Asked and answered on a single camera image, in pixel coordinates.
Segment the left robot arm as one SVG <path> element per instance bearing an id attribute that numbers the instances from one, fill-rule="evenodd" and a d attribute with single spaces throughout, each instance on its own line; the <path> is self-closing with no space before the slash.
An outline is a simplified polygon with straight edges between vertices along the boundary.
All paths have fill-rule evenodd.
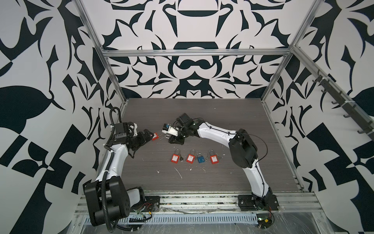
<path id="1" fill-rule="evenodd" d="M 111 121 L 111 134 L 104 148 L 104 158 L 95 181 L 84 185 L 88 214 L 93 226 L 105 225 L 109 233 L 116 230 L 135 232 L 140 225 L 121 225 L 119 221 L 129 216 L 131 210 L 140 211 L 147 202 L 143 189 L 127 190 L 121 179 L 127 157 L 134 158 L 136 151 L 154 138 L 154 133 L 137 130 L 134 122 Z"/>

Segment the red padlock long shackle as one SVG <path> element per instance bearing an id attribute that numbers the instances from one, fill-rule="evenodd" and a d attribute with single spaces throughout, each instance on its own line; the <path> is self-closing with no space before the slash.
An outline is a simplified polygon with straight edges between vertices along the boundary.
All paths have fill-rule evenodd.
<path id="1" fill-rule="evenodd" d="M 193 162 L 195 160 L 195 155 L 196 155 L 196 150 L 192 149 L 187 156 L 186 162 L 188 162 L 190 164 L 193 164 Z"/>

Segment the blue padlock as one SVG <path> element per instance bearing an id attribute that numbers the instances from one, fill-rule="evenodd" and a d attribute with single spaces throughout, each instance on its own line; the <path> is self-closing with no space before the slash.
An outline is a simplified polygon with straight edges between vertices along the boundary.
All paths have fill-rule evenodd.
<path id="1" fill-rule="evenodd" d="M 198 161 L 198 163 L 205 163 L 206 159 L 201 153 L 198 153 L 197 154 L 197 161 Z"/>

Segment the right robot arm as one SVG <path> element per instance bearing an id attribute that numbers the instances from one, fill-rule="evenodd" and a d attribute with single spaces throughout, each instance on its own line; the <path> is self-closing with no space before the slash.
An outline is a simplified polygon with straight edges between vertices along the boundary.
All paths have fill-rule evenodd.
<path id="1" fill-rule="evenodd" d="M 185 113 L 179 116 L 176 122 L 178 126 L 166 123 L 162 129 L 162 132 L 168 136 L 170 144 L 183 145 L 187 137 L 195 136 L 213 140 L 230 150 L 232 161 L 243 169 L 251 188 L 251 195 L 238 196 L 240 210 L 278 210 L 278 200 L 260 169 L 258 148 L 246 130 L 223 129 L 202 118 L 192 119 Z"/>

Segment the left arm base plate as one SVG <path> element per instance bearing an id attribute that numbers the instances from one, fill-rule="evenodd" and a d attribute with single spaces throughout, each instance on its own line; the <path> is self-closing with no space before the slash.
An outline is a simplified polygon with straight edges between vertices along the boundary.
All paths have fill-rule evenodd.
<path id="1" fill-rule="evenodd" d="M 159 210 L 160 196 L 145 196 L 138 203 L 131 206 L 130 211 L 156 212 Z"/>

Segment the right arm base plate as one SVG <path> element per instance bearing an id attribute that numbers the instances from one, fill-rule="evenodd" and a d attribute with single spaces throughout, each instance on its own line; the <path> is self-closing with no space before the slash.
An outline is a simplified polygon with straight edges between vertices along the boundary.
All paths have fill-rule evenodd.
<path id="1" fill-rule="evenodd" d="M 238 207 L 241 211 L 278 211 L 279 203 L 273 194 L 264 198 L 255 195 L 238 195 Z"/>

